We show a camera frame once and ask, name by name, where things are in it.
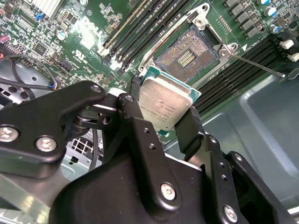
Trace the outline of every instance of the heatsink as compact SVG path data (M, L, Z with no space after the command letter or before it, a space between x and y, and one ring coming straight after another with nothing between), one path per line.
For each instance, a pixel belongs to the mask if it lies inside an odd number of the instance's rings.
M49 19L53 19L65 0L23 0L37 11L42 11Z

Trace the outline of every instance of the motherboard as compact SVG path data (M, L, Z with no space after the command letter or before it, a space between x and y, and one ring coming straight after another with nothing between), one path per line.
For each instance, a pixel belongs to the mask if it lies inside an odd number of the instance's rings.
M200 114L265 74L232 55L269 68L299 59L298 0L0 0L0 25L2 47L60 87L130 91L154 67L201 92Z

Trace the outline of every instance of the black ram slot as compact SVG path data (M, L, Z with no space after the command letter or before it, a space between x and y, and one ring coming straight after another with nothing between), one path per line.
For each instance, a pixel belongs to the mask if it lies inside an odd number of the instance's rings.
M145 47L146 47L146 46L153 40L153 38L154 38L156 35L158 35L158 34L163 30L163 28L164 28L170 21L172 21L173 18L175 18L175 17L178 15L178 13L180 12L180 10L185 6L185 4L186 4L188 1L189 1L189 0L182 0L182 1L180 1L180 3L178 3L177 7L174 8L174 10L171 11L171 12L169 13L169 15L164 19L164 21L163 21L160 25L158 25L157 28L147 36L147 38L142 42L142 44L139 45L135 50L133 50L132 52L130 52L130 56L129 56L129 58L127 58L127 59L124 61L124 63L122 64L122 70L126 70L126 69L128 68L129 64L133 61L133 59L134 59L134 58L135 58L135 57L136 57L142 50L144 50L144 48L145 48Z
M281 52L269 39L261 41L243 57L268 68L273 68L283 61ZM254 65L236 60L199 88L202 95L194 106L202 116L230 97L240 94L246 86L265 73L265 71Z
M144 26L139 32L136 33L136 30L133 31L134 34L136 34L134 36L134 38L129 42L129 44L127 44L125 46L125 48L119 53L119 60L121 60L122 56L126 55L128 53L128 51L137 43L137 41L150 29L150 27L152 25L154 25L155 22L157 22L161 16L163 16L165 14L165 12L167 12L167 10L169 10L170 7L173 6L173 0L168 0L166 4L164 4L161 9L156 12L153 13L151 19L147 22L147 25Z
M116 35L116 33L121 29L121 27L125 24L125 22L128 20L128 18L134 13L134 11L139 7L139 3L142 2L143 0L139 0L139 2L133 7L133 9L131 10L131 12L122 20L122 22L120 23L120 25L118 25L118 27L110 34L110 36L108 37L108 39L105 41L104 43L104 47L106 47L107 43L111 40L111 38L113 36Z
M129 24L129 29L124 33L124 35L116 41L115 45L112 47L109 57L113 57L119 47L129 38L131 34L134 33L134 30L136 30L140 24L143 23L143 21L146 19L147 16L152 12L152 10L158 5L159 0L154 0L152 3L146 8L145 12L143 12L134 22Z

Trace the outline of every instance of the metal bolt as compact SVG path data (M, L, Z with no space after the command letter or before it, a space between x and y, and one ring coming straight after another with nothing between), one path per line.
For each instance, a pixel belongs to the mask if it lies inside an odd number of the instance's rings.
M223 210L229 221L231 221L232 223L238 222L238 216L230 206L225 205Z
M93 85L92 87L90 87L93 91L95 92L101 92L101 89L97 86L97 85Z
M197 19L195 20L194 24L197 26L197 27L201 27L201 24L202 24L202 21Z
M36 141L36 147L43 152L51 152L57 147L57 143L50 137L42 137Z
M176 197L176 191L167 183L161 185L162 195L169 201L172 201Z
M221 56L226 56L227 54L228 52L225 49L220 51Z
M238 161L242 161L242 157L239 154L235 153L235 156L236 156Z
M0 128L0 141L11 142L18 138L19 133L13 127L1 127Z

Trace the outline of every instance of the cable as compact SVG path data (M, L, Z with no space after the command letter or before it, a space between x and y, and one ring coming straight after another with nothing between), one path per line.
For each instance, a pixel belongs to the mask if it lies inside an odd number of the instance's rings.
M98 160L98 156L99 156L99 137L98 137L98 131L97 129L93 129L93 158L92 158L92 162L90 164L89 167L89 171L92 171L93 169L95 169L96 165L97 165L97 160Z
M51 76L55 86L57 87L57 81L56 81L55 77L52 75L52 73L50 72L50 70L46 67L46 65L44 63L38 61L34 57L30 57L30 56L27 56L27 55L7 55L4 58L2 58L2 60L7 60L7 59L11 59L11 58L18 58L18 57L23 57L23 58L26 58L26 59L34 60L36 63L38 63L40 66L42 66L48 72L48 74Z
M10 68L11 68L11 71L14 75L14 78L17 80L17 82L21 83L21 84L25 84L23 82L23 80L21 79L21 77L19 76L18 72L17 72L17 69L15 67L15 64L16 64L16 61L11 61L10 63ZM29 88L24 88L24 91L28 94L30 100L32 99L35 99L36 96L34 95L33 91Z
M10 81L10 80L4 79L4 78L0 78L0 84L11 85L11 86L14 86L14 87L21 87L21 88L30 88L30 89L37 89L37 90L54 91L54 89L52 89L48 86L22 84L22 83Z

